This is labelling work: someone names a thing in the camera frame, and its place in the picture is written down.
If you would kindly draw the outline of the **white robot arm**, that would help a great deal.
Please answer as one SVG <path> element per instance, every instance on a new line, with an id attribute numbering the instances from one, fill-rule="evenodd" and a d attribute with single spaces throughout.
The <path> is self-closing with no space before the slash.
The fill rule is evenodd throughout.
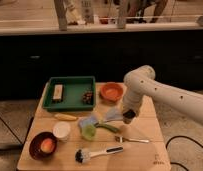
<path id="1" fill-rule="evenodd" d="M 124 110 L 132 109 L 139 113 L 142 98 L 146 95 L 203 125 L 203 95 L 157 82 L 151 66 L 144 65 L 128 72 L 124 76 L 124 85 Z"/>

